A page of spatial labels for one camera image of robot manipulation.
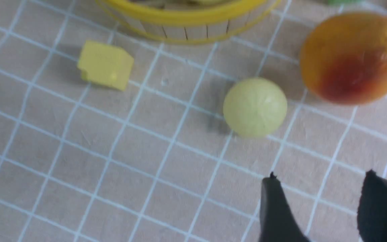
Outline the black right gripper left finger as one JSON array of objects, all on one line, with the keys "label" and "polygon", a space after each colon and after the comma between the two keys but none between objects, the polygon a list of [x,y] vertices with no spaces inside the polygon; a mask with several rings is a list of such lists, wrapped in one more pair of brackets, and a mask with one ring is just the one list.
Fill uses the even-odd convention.
[{"label": "black right gripper left finger", "polygon": [[260,242],[308,242],[273,172],[262,179],[259,210]]}]

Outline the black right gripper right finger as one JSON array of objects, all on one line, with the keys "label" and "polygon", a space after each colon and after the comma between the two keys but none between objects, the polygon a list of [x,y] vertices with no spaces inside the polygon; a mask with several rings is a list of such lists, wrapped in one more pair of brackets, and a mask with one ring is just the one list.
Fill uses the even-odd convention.
[{"label": "black right gripper right finger", "polygon": [[387,179],[373,170],[366,172],[361,188],[357,228],[364,242],[387,242]]}]

